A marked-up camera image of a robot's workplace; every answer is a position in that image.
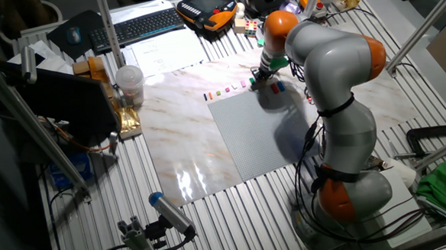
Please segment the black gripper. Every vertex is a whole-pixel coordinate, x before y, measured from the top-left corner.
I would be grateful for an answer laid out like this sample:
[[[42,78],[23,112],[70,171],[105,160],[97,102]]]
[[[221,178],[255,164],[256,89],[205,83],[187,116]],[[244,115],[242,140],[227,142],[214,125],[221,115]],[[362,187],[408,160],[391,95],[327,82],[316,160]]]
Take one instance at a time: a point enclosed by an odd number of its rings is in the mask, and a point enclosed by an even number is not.
[[[253,78],[250,79],[252,89],[257,89],[256,82],[259,82],[259,84],[258,84],[259,88],[262,89],[263,82],[266,82],[273,75],[269,70],[264,69],[262,67],[252,67],[251,73],[254,76],[254,79]]]

